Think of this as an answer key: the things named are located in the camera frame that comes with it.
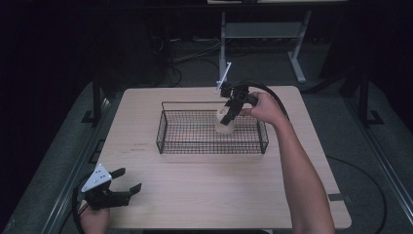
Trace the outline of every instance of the metal frame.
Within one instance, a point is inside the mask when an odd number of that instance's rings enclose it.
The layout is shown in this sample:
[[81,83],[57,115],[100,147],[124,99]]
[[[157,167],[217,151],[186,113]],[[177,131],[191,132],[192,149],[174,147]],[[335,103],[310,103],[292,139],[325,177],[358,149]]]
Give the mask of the metal frame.
[[350,111],[354,118],[358,121],[358,126],[361,132],[364,134],[365,138],[367,139],[368,143],[371,146],[374,154],[376,155],[376,159],[378,160],[378,164],[380,169],[383,172],[383,175],[388,182],[389,187],[392,189],[396,199],[400,203],[401,208],[406,213],[407,218],[409,219],[410,223],[413,224],[413,199],[404,187],[403,183],[401,182],[400,178],[398,177],[397,173],[395,172],[392,164],[389,162],[388,157],[382,147],[380,146],[379,142],[377,141],[374,134],[371,132],[369,128],[365,126],[363,120],[359,118],[357,113],[359,109],[357,109],[356,105],[349,100],[348,98],[345,99],[345,103],[347,107],[353,111]]
[[298,55],[306,35],[312,11],[307,11],[301,22],[226,22],[225,12],[221,19],[221,50],[219,55],[219,76],[226,70],[225,44],[227,38],[296,38],[293,51],[288,52],[295,76],[299,83],[306,83],[306,78],[298,62]]
[[[107,117],[106,112],[110,108],[110,103],[107,99],[105,99],[99,107],[102,113],[101,120],[104,122],[104,120]],[[52,233],[58,232],[58,229],[63,222],[63,215],[65,214],[66,209],[67,208],[70,209],[69,204],[70,204],[70,197],[72,194],[71,191],[72,191],[72,188],[75,186],[76,179],[79,177],[80,172],[83,169],[83,166],[87,165],[88,160],[89,160],[88,156],[94,152],[95,143],[99,141],[99,139],[97,139],[98,132],[99,132],[99,123],[96,122],[95,128],[92,128],[89,134],[88,140],[85,142],[83,149],[81,150],[81,153],[79,154],[79,157],[77,158],[72,168],[72,171],[67,176],[66,183],[63,185],[63,188],[60,191],[60,194],[56,198],[56,202],[54,203],[54,207],[48,217],[48,220],[43,226],[42,233],[52,234]]]
[[82,123],[93,123],[92,127],[96,127],[101,117],[100,86],[97,76],[92,80],[92,89],[94,95],[94,111],[87,111],[83,116]]

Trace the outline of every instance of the handle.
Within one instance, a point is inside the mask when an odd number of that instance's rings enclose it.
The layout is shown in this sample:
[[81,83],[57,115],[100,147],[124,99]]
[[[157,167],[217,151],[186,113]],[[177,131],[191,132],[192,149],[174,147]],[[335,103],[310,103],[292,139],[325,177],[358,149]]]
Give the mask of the handle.
[[248,95],[248,97],[246,98],[246,102],[253,105],[253,106],[255,106],[255,105],[258,104],[258,98],[254,97],[252,95]]

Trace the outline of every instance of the black cable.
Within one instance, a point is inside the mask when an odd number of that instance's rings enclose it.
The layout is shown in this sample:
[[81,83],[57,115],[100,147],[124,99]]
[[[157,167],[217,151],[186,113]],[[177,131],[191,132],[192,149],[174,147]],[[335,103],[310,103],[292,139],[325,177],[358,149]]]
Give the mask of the black cable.
[[182,72],[179,69],[172,66],[168,68],[172,70],[173,75],[175,75],[175,72],[178,73],[178,81],[173,83],[172,77],[170,77],[169,73],[167,72],[167,81],[169,82],[169,87],[174,88],[176,86],[180,86],[179,83],[182,81]]
[[358,166],[356,166],[352,163],[349,163],[347,161],[344,161],[344,160],[341,160],[341,159],[338,159],[338,158],[334,158],[334,157],[331,157],[331,156],[325,156],[325,157],[328,158],[328,159],[332,159],[332,160],[336,160],[338,162],[344,163],[344,164],[346,164],[350,167],[353,167],[354,169],[360,171],[365,176],[367,176],[376,185],[377,189],[379,189],[380,195],[382,196],[382,200],[383,200],[383,217],[382,217],[382,222],[380,223],[379,228],[377,228],[377,230],[374,232],[374,234],[378,234],[378,233],[382,232],[383,228],[385,227],[385,224],[386,224],[386,219],[387,219],[387,215],[388,215],[388,206],[387,206],[387,199],[386,199],[385,193],[383,192],[383,189],[380,187],[379,183],[371,175],[369,175],[365,170],[359,168]]
[[216,44],[217,41],[219,41],[219,40],[218,39],[210,39],[208,41],[191,40],[191,42],[193,42],[193,43],[201,44],[201,45],[205,45],[205,46]]
[[89,204],[86,204],[86,205],[85,205],[85,208],[83,208],[82,211],[79,212],[79,216],[82,215],[82,213],[88,208],[88,206],[89,206]]
[[285,117],[287,119],[289,119],[288,114],[286,112],[286,109],[285,109],[284,105],[282,104],[282,101],[280,100],[280,98],[276,95],[276,93],[274,93],[274,91],[272,91],[270,88],[263,85],[262,83],[243,81],[243,82],[240,82],[236,85],[230,86],[228,89],[232,89],[232,88],[235,88],[235,87],[254,87],[254,88],[257,88],[257,89],[260,89],[260,90],[263,90],[263,91],[267,92],[268,94],[270,94],[276,100],[276,102],[279,104],[279,106],[282,110],[282,113],[285,115]]
[[[225,45],[227,45],[228,43],[230,43],[233,39],[229,39],[228,41],[225,42]],[[199,58],[202,56],[215,56],[215,55],[219,55],[219,50],[220,50],[220,43],[217,43],[215,46],[205,49],[203,51],[200,52],[196,52],[195,54],[189,55],[189,56],[184,56],[182,58],[167,58],[167,61],[169,61],[171,63],[171,65],[173,65],[174,63],[177,62],[183,62],[186,60],[190,60],[190,59],[195,59],[195,58]]]
[[164,44],[164,40],[162,40],[162,38],[161,37],[158,37],[158,36],[151,36],[151,39],[157,39],[158,41],[160,41],[161,42],[161,44],[160,44],[160,46],[159,46],[159,49],[157,49],[156,50],[156,52],[160,52],[163,48],[164,48],[164,46],[165,46],[165,44]]
[[242,50],[242,48],[243,46],[240,43],[228,43],[228,46],[226,46],[225,48],[225,55],[235,55],[236,53],[239,53]]
[[206,61],[206,62],[212,64],[216,69],[219,70],[219,66],[217,64],[215,64],[215,62],[213,62],[209,59],[206,59],[206,58],[189,58],[185,61],[177,61],[175,64],[181,64],[181,63],[188,62],[188,61]]
[[[237,50],[235,52],[230,52],[229,50],[231,49],[231,47],[234,47],[234,44],[235,45],[238,44],[239,48],[237,48]],[[249,45],[243,44],[243,43],[240,43],[240,42],[235,42],[231,45],[229,44],[228,48],[226,50],[229,51],[228,53],[226,53],[228,55],[228,57],[246,57],[246,56],[249,56],[249,55],[252,55],[252,54],[255,53],[255,52],[253,52],[252,48]]]

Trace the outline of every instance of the human hand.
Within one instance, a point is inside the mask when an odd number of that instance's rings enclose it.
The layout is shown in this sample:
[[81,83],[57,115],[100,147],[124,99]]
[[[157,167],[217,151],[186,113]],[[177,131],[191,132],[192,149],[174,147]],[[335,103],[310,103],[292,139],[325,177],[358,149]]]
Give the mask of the human hand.
[[85,234],[106,233],[110,217],[110,210],[108,208],[95,211],[86,205],[81,210],[80,223]]
[[288,119],[282,112],[276,100],[267,93],[251,93],[258,98],[258,103],[252,108],[244,108],[241,110],[241,116],[252,116],[259,121],[273,125],[274,127],[282,125]]

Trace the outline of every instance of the white object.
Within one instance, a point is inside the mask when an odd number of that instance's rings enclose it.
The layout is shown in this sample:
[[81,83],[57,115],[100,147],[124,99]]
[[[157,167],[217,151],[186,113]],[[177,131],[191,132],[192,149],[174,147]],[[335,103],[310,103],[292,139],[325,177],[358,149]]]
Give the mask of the white object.
[[216,111],[215,131],[219,134],[231,134],[234,132],[234,121],[231,121],[227,126],[221,124],[221,120],[228,113],[229,106],[224,106]]
[[216,82],[216,84],[217,84],[216,89],[215,89],[215,93],[216,93],[216,94],[218,94],[219,89],[220,89],[221,86],[222,86],[222,83],[224,83],[224,81],[227,80],[227,73],[228,73],[228,71],[230,70],[230,67],[231,67],[231,64],[232,64],[232,63],[231,63],[231,62],[228,62],[227,64],[228,64],[228,66],[227,66],[227,69],[225,69],[224,75],[222,75],[221,79],[219,79],[219,81]]
[[110,175],[110,173],[107,172],[103,165],[99,164],[94,169],[94,172],[89,177],[88,181],[86,181],[85,185],[83,185],[82,192],[87,192],[95,187],[98,187],[102,183],[105,183],[112,179],[112,175]]

